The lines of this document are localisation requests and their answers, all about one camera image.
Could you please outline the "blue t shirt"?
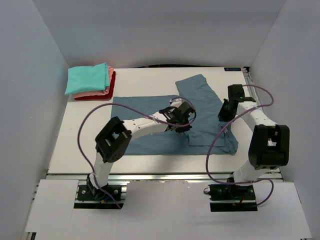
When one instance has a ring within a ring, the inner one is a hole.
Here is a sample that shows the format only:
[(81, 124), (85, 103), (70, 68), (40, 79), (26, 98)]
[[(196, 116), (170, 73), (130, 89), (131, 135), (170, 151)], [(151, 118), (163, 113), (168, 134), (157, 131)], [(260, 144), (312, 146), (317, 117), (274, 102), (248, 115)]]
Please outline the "blue t shirt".
[[(213, 141), (226, 123), (218, 119), (223, 103), (208, 85), (206, 78), (198, 74), (177, 81), (175, 85), (179, 95), (187, 98), (195, 106), (196, 119), (192, 128), (184, 133), (167, 131), (135, 139), (129, 143), (126, 155), (205, 155), (210, 146), (213, 146), (212, 154), (235, 154), (238, 150), (238, 141), (230, 127)], [(119, 117), (121, 120), (140, 117), (138, 113), (121, 105), (151, 115), (168, 107), (172, 98), (173, 95), (114, 97), (115, 105), (112, 106), (111, 116)]]

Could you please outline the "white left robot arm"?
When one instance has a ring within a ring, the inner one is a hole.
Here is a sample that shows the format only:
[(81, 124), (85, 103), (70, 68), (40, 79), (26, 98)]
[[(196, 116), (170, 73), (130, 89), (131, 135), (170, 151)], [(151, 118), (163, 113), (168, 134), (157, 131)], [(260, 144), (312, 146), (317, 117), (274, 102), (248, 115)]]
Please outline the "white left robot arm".
[(87, 176), (88, 193), (95, 200), (114, 193), (108, 184), (113, 163), (125, 154), (129, 143), (144, 136), (165, 132), (183, 133), (192, 128), (196, 110), (181, 98), (172, 99), (170, 106), (141, 118), (121, 120), (112, 117), (95, 137), (96, 159)]

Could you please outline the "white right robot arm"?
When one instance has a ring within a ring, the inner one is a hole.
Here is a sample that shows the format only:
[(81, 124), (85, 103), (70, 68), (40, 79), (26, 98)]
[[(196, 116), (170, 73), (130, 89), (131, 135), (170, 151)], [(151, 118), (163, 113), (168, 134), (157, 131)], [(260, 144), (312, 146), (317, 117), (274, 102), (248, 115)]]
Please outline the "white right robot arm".
[(225, 188), (226, 195), (236, 200), (244, 193), (244, 187), (254, 183), (270, 170), (286, 166), (289, 162), (290, 129), (269, 119), (262, 111), (274, 103), (258, 104), (253, 97), (246, 96), (244, 85), (227, 87), (228, 98), (224, 100), (218, 114), (225, 129), (241, 118), (252, 131), (248, 149), (248, 160), (232, 173), (233, 182)]

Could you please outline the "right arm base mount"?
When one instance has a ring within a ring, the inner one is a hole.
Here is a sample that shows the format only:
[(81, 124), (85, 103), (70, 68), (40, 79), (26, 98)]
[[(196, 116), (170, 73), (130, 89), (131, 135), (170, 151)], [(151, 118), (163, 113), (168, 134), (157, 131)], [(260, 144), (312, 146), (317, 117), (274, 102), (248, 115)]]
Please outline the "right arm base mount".
[(203, 190), (209, 196), (210, 211), (220, 212), (256, 212), (256, 195), (252, 185), (210, 184)]

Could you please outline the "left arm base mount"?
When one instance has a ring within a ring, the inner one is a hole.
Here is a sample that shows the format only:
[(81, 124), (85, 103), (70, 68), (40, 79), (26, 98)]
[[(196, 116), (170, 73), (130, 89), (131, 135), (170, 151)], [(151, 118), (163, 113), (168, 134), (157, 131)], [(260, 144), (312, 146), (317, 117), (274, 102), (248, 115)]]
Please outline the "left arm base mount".
[(104, 193), (97, 189), (93, 194), (86, 182), (80, 181), (77, 186), (74, 209), (98, 209), (98, 210), (120, 210), (124, 203), (127, 193), (127, 183), (114, 182), (103, 187), (108, 192)]

